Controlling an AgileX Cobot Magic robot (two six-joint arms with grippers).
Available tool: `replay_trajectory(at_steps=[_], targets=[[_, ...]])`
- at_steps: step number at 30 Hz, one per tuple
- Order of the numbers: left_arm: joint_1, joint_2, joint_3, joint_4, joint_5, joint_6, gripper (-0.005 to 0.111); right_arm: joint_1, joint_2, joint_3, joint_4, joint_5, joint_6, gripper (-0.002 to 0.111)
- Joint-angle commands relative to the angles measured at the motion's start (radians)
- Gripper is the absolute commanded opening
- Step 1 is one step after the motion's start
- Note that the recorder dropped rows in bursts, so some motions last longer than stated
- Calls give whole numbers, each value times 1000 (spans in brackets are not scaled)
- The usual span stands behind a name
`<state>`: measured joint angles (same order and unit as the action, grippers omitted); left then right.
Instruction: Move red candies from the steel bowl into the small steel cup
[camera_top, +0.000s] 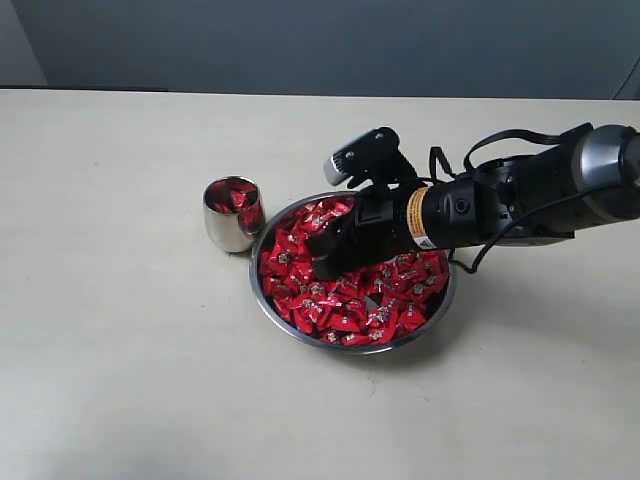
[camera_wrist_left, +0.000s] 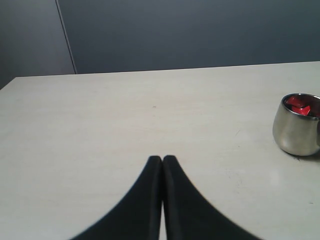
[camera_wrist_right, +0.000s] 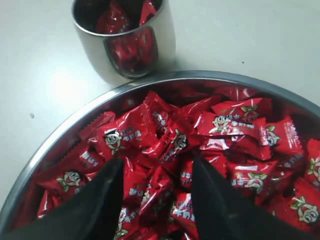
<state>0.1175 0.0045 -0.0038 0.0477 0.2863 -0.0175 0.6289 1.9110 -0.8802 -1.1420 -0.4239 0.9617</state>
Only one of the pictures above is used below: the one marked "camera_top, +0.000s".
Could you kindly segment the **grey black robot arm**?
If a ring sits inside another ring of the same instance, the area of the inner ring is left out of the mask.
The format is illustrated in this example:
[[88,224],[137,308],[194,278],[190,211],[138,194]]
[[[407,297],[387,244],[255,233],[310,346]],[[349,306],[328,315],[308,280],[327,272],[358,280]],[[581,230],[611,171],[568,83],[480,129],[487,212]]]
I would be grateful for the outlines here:
[[513,155],[460,172],[433,147],[420,176],[391,128],[373,129],[335,152],[327,181],[355,193],[352,209],[306,242],[313,273],[333,280],[358,268],[419,251],[473,247],[473,274],[495,246],[543,246],[580,230],[639,216],[639,134],[585,123],[558,135],[509,129],[485,145],[522,140],[536,154]]

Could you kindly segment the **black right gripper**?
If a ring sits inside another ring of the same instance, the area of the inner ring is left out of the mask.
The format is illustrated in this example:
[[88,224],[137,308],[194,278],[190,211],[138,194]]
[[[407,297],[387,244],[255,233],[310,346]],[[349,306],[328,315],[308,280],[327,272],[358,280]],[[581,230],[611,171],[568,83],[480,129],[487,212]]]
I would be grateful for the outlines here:
[[335,280],[359,265],[419,251],[482,245],[505,224],[497,193],[474,182],[410,182],[355,195],[349,219],[334,219],[305,240],[313,274]]

